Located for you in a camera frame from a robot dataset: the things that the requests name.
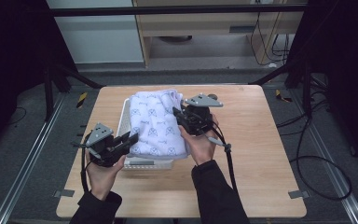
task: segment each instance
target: gray floor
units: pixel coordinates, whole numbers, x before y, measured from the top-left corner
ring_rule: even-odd
[[[244,36],[194,36],[190,42],[166,42],[156,38],[151,52],[151,64],[147,68],[121,68],[110,72],[88,71],[83,75],[106,85],[142,84],[190,84],[190,83],[247,83],[271,71],[267,65],[260,66],[252,57],[249,43]],[[301,114],[298,105],[276,99],[275,90],[281,89],[283,97],[296,98],[300,90],[282,88],[280,76],[264,88],[268,104],[276,123],[281,123]],[[69,93],[57,93],[55,99],[64,97],[62,109],[48,135],[47,142],[30,173],[21,195],[11,212],[11,223],[62,223],[67,220],[56,216],[58,199],[52,197],[57,189],[63,189],[66,178],[75,158],[76,149],[72,141],[80,141],[81,134],[87,132],[82,125],[87,124],[98,95],[84,84],[71,79],[73,88]],[[81,108],[76,108],[79,95],[86,91],[88,97]],[[322,101],[322,95],[315,95],[315,103]],[[0,205],[27,158],[33,143],[40,132],[45,117],[43,86],[36,86],[22,93],[18,106],[26,110],[19,122],[8,125],[0,135]],[[315,125],[325,146],[334,161],[350,177],[353,196],[358,203],[358,158],[349,152],[349,145],[339,129],[333,115],[324,105],[313,113]],[[12,120],[24,114],[18,109]],[[294,133],[301,130],[305,120],[279,129],[280,133]],[[299,134],[283,135],[282,142],[288,159],[296,155]],[[302,155],[318,155],[319,151],[307,129],[301,145]],[[310,198],[304,200],[308,213],[300,219],[271,219],[271,223],[352,223],[345,202],[326,200],[304,185],[292,164],[296,180],[301,190],[308,190]],[[302,161],[301,170],[307,180],[329,195],[337,196],[331,176],[320,161]],[[252,223],[267,223],[264,218],[254,218]]]

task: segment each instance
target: patterned cloth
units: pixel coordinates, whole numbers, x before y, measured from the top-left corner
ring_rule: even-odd
[[[183,95],[176,90],[138,91],[130,98],[131,135],[138,133],[129,157],[152,160],[186,158],[185,140],[173,115],[180,109]]]

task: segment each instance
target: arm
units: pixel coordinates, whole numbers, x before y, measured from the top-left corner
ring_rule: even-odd
[[[90,154],[86,152],[87,162]],[[110,191],[115,183],[118,171],[124,167],[125,156],[112,167],[102,167],[90,163],[87,167],[91,191],[85,192],[78,202],[79,208],[70,223],[76,224],[112,224],[116,211],[121,205],[121,197]]]
[[[179,126],[181,135],[190,145],[190,153],[196,162],[192,170],[197,191],[201,221],[203,224],[249,223],[240,196],[228,185],[216,161],[213,160],[216,145],[207,137],[216,138],[213,131],[192,136]]]

